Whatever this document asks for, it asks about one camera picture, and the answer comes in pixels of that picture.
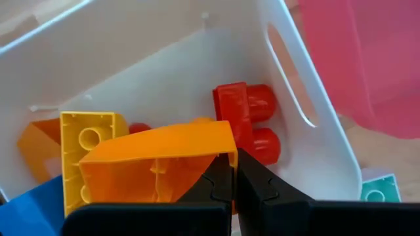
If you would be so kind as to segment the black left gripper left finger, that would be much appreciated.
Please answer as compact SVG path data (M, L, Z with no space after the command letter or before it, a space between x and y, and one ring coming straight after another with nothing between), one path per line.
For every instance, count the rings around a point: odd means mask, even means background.
M174 203L95 203L71 213L62 235L229 235L234 170L227 154L213 159Z

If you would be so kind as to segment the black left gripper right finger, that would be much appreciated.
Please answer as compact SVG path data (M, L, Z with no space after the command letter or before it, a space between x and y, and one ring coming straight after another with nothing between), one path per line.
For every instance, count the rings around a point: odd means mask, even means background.
M238 151L242 235L419 235L419 204L318 201Z

